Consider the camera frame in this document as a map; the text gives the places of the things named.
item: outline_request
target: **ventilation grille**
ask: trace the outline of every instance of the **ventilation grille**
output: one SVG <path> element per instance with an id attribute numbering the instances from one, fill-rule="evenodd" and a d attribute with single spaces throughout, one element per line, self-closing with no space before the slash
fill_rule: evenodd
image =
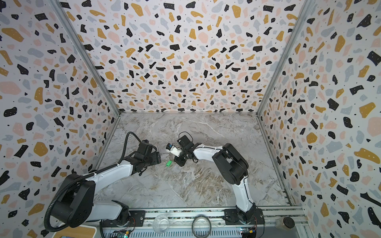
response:
<path id="1" fill-rule="evenodd" d="M 204 231 L 199 231 L 196 234 L 199 236 L 206 235 L 208 229 Z M 106 238 L 118 238 L 123 237 L 121 233 L 105 233 Z M 136 229 L 131 232 L 130 238 L 150 238 L 150 237 L 161 237 L 161 238 L 185 238 L 194 237 L 192 230 L 190 228 L 184 229 L 170 229 L 170 231 L 163 234 L 157 234 L 153 229 Z M 212 228 L 212 231 L 208 238 L 233 238 L 242 237 L 240 228 L 229 227 L 229 228 Z"/>

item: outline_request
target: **white marble vein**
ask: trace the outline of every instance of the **white marble vein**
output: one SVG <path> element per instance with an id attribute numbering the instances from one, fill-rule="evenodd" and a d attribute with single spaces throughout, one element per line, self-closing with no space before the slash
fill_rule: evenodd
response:
<path id="1" fill-rule="evenodd" d="M 127 132 L 155 145 L 162 163 L 150 166 L 142 176 L 134 174 L 117 181 L 96 194 L 99 201 L 119 200 L 134 208 L 235 206 L 232 187 L 217 166 L 209 161 L 184 167 L 172 163 L 165 151 L 175 144 L 178 134 L 189 132 L 194 143 L 221 146 L 231 143 L 249 163 L 251 196 L 258 206 L 287 205 L 259 126 L 253 114 L 123 114 L 101 163 L 101 168 L 116 162 L 122 153 Z M 138 142 L 129 138 L 126 155 L 137 149 Z"/>

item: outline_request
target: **clear container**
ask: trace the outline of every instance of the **clear container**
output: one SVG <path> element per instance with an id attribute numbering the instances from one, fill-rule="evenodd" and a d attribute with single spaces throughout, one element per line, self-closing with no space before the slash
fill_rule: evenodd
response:
<path id="1" fill-rule="evenodd" d="M 291 217 L 280 217 L 275 222 L 275 227 L 279 230 L 289 231 L 295 226 L 295 222 Z"/>
<path id="2" fill-rule="evenodd" d="M 158 234 L 162 234 L 169 229 L 169 219 L 165 215 L 159 215 L 154 219 L 153 224 L 154 231 Z"/>

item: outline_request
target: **terrazzo pattern wallpaper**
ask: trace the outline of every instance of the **terrazzo pattern wallpaper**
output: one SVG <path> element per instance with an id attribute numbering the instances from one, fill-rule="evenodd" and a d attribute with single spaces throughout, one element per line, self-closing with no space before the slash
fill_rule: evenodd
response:
<path id="1" fill-rule="evenodd" d="M 381 1 L 316 1 L 259 115 L 315 237 L 381 237 Z"/>
<path id="2" fill-rule="evenodd" d="M 121 111 L 256 112 L 304 0 L 62 0 Z"/>
<path id="3" fill-rule="evenodd" d="M 51 199 L 95 166 L 116 116 L 46 1 L 0 1 L 0 21 L 0 236 L 45 237 Z"/>

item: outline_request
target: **black mounting plate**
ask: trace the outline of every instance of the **black mounting plate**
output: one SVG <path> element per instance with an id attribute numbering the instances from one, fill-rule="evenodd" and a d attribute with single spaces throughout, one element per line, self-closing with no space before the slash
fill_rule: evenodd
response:
<path id="1" fill-rule="evenodd" d="M 261 217 L 261 209 L 256 208 L 254 210 L 253 216 L 257 219 L 257 225 L 264 224 L 264 217 Z M 236 209 L 225 209 L 224 210 L 224 220 L 227 225 L 242 225 L 242 222 L 239 221 L 238 213 Z M 255 219 L 252 220 L 247 225 L 255 225 Z"/>
<path id="2" fill-rule="evenodd" d="M 133 220 L 135 219 L 135 227 L 142 227 L 144 222 L 144 217 L 146 215 L 146 211 L 129 211 L 131 214 L 131 225 L 130 227 L 134 227 Z M 115 224 L 112 223 L 112 220 L 104 220 L 102 223 L 103 227 L 116 227 Z"/>

